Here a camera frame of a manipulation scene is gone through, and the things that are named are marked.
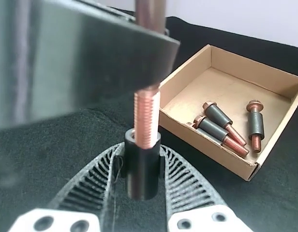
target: black cylindrical holder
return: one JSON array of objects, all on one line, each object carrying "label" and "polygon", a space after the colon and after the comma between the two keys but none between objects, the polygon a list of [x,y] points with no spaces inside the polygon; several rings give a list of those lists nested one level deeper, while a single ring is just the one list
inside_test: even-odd
[{"label": "black cylindrical holder", "polygon": [[210,121],[208,118],[204,118],[198,127],[220,141],[223,141],[224,138],[228,135],[227,130]]},{"label": "black cylindrical holder", "polygon": [[204,113],[211,121],[223,128],[226,124],[233,124],[233,121],[216,104],[210,105]]},{"label": "black cylindrical holder", "polygon": [[260,112],[249,112],[248,124],[249,139],[251,140],[253,135],[259,135],[261,140],[263,140],[265,137],[263,115]]},{"label": "black cylindrical holder", "polygon": [[125,133],[124,145],[127,194],[133,200],[150,200],[158,192],[161,134],[153,148],[144,150],[135,144],[134,129],[130,129]]},{"label": "black cylindrical holder", "polygon": [[199,132],[199,133],[202,134],[202,135],[207,136],[209,139],[211,139],[211,140],[212,140],[215,144],[217,144],[217,145],[222,145],[222,144],[223,144],[222,141],[216,139],[215,137],[213,137],[211,134],[207,133],[207,132],[204,131],[203,129],[197,128],[196,131]]}]

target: bolt with rubber sleeve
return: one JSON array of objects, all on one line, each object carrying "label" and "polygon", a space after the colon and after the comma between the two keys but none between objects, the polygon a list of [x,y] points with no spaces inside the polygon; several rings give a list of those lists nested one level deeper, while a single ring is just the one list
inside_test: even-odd
[{"label": "bolt with rubber sleeve", "polygon": [[248,114],[249,139],[252,143],[252,149],[255,153],[262,150],[261,141],[264,139],[263,115],[260,113],[264,109],[263,104],[258,100],[252,100],[246,107]]},{"label": "bolt with rubber sleeve", "polygon": [[230,132],[229,135],[232,139],[242,146],[247,144],[246,140],[233,128],[233,121],[217,106],[217,103],[207,101],[203,104],[203,109],[211,121]]},{"label": "bolt with rubber sleeve", "polygon": [[220,140],[228,146],[230,149],[234,150],[239,156],[246,157],[249,150],[237,143],[235,140],[228,136],[229,132],[214,122],[210,121],[207,116],[198,115],[194,119],[195,128],[200,128],[211,134],[216,139]]}]

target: black fabric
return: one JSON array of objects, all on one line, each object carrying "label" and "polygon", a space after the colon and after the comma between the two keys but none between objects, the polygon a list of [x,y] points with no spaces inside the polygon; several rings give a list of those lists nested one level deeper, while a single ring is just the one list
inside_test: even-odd
[{"label": "black fabric", "polygon": [[[298,48],[169,18],[170,35],[181,41],[174,68],[206,44],[298,75]],[[106,148],[122,142],[133,126],[133,96],[101,103],[96,109],[0,133],[0,157],[8,163],[17,185],[0,188],[0,232],[19,214],[43,207],[82,167]],[[298,231],[298,109],[268,159],[251,182],[160,128],[162,144],[186,158],[217,189],[226,203],[253,231]],[[157,213],[163,201],[144,204]],[[131,214],[150,231],[146,210]]]}]

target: mounting hole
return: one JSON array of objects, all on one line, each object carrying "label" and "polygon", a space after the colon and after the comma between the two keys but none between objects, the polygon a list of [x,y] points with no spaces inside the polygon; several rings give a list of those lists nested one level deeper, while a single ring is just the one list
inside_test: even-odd
[{"label": "mounting hole", "polygon": [[34,229],[36,231],[45,231],[52,226],[53,217],[46,216],[38,219],[34,224]]},{"label": "mounting hole", "polygon": [[220,221],[220,222],[223,222],[223,221],[226,221],[226,216],[225,216],[225,214],[223,214],[223,213],[214,213],[214,214],[212,215],[212,219],[213,219],[214,221]]},{"label": "mounting hole", "polygon": [[191,221],[188,219],[181,219],[177,223],[177,227],[180,230],[189,230],[192,227]]},{"label": "mounting hole", "polygon": [[89,223],[85,220],[75,222],[71,227],[71,232],[86,232],[89,229]]}]

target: cardboard box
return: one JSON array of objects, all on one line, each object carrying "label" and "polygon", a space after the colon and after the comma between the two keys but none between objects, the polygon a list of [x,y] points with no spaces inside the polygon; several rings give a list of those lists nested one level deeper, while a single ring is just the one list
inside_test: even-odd
[{"label": "cardboard box", "polygon": [[[246,105],[264,105],[262,151],[252,152],[248,140]],[[233,120],[247,140],[245,159],[219,146],[186,125],[203,112],[206,101]],[[160,125],[249,181],[260,169],[298,106],[298,76],[207,45],[161,83]]]}]

